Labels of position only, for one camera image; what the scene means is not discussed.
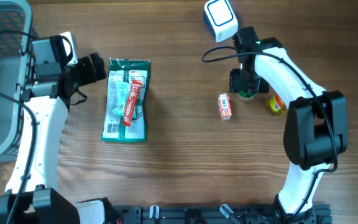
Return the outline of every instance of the red wrapper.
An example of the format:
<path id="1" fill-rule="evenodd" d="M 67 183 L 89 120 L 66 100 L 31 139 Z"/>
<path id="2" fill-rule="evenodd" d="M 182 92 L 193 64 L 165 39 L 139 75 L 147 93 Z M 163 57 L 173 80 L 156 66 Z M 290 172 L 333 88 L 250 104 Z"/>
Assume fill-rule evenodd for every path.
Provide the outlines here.
<path id="1" fill-rule="evenodd" d="M 140 88 L 142 88 L 142 81 L 132 80 L 131 91 L 129 92 L 127 105 L 125 106 L 124 111 L 124 118 L 122 119 L 122 123 L 127 127 L 131 126 L 132 114 L 134 113 Z"/>

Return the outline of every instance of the wooden table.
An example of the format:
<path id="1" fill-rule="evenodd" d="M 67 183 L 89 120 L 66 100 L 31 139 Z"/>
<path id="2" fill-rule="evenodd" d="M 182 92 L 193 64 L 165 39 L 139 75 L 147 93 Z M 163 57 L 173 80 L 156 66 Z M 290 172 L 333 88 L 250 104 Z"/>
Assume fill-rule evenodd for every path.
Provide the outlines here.
<path id="1" fill-rule="evenodd" d="M 220 93 L 229 91 L 237 60 L 205 64 L 215 43 L 204 24 L 205 1 L 33 4 L 40 36 L 73 32 L 78 55 L 151 60 L 147 142 L 101 142 L 106 80 L 81 90 L 89 100 L 70 110 L 58 178 L 71 202 L 108 197 L 115 205 L 243 205 L 272 203 L 289 160 L 286 116 L 272 116 L 269 95 L 243 102 L 221 121 Z M 358 1 L 231 1 L 240 27 L 276 37 L 292 60 L 327 90 L 347 98 L 349 147 L 325 174 L 315 202 L 331 204 L 334 223 L 358 223 Z M 223 50 L 214 56 L 233 52 Z M 0 164 L 0 195 L 14 163 Z"/>

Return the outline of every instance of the small box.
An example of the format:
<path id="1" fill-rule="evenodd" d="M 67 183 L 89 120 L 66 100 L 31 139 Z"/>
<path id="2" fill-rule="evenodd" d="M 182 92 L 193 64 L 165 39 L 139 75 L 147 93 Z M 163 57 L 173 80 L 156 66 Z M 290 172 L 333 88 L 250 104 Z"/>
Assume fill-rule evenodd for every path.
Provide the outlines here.
<path id="1" fill-rule="evenodd" d="M 204 21 L 216 42 L 232 37 L 239 28 L 228 0 L 208 1 L 204 6 Z"/>
<path id="2" fill-rule="evenodd" d="M 230 98 L 223 93 L 218 98 L 219 112 L 221 112 L 222 121 L 229 120 L 231 117 Z"/>

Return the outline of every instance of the green packet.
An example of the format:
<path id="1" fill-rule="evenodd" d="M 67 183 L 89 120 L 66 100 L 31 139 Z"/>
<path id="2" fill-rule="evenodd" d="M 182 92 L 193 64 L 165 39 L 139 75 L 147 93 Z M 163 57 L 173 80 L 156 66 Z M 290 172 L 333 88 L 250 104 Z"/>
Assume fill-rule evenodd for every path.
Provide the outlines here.
<path id="1" fill-rule="evenodd" d="M 139 91 L 131 126 L 122 123 L 122 116 L 117 115 L 117 109 L 122 104 L 122 90 L 125 84 L 132 80 L 141 80 L 142 88 Z M 144 117 L 144 101 L 149 87 L 150 61 L 126 60 L 110 58 L 106 117 L 102 141 L 113 142 L 142 142 L 146 141 L 146 120 Z"/>

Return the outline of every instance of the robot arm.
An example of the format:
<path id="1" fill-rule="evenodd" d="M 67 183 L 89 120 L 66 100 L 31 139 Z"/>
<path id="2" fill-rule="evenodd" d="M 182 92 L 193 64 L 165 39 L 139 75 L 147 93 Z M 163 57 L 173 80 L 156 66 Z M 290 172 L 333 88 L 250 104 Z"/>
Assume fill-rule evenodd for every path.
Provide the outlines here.
<path id="1" fill-rule="evenodd" d="M 233 36 L 237 53 L 263 52 L 275 55 L 289 63 L 309 84 L 313 92 L 324 105 L 328 114 L 336 152 L 344 152 L 347 147 L 346 106 L 340 92 L 328 93 L 323 87 L 311 81 L 288 57 L 282 44 L 276 38 L 259 40 L 253 27 L 240 29 Z M 299 217 L 291 220 L 302 220 L 312 208 L 312 198 L 321 179 L 318 170 L 328 169 L 333 162 L 331 139 L 325 125 L 314 126 L 315 118 L 323 118 L 313 100 L 312 94 L 298 76 L 285 64 L 266 55 L 245 55 L 239 57 L 240 70 L 231 73 L 231 91 L 242 90 L 253 97 L 259 92 L 262 83 L 268 83 L 276 91 L 288 108 L 287 123 L 283 138 L 285 152 L 290 159 L 290 168 L 284 188 L 280 191 L 275 205 L 281 211 L 281 222 L 297 212 L 302 202 L 311 191 L 307 203 L 301 208 Z"/>
<path id="2" fill-rule="evenodd" d="M 25 187 L 19 194 L 33 137 L 33 122 L 24 111 L 16 165 L 5 195 L 0 196 L 0 223 L 6 223 L 10 213 L 14 223 L 107 223 L 108 217 L 117 214 L 106 198 L 74 206 L 58 193 L 57 178 L 60 137 L 70 98 L 75 92 L 80 93 L 78 87 L 106 78 L 104 62 L 98 53 L 91 54 L 93 63 L 88 57 L 77 58 L 75 38 L 70 32 L 35 39 L 32 45 L 38 64 L 34 76 L 23 87 L 22 99 L 36 117 L 34 155 Z M 19 205 L 12 211 L 14 200 L 19 200 Z M 30 204 L 35 212 L 25 213 Z"/>

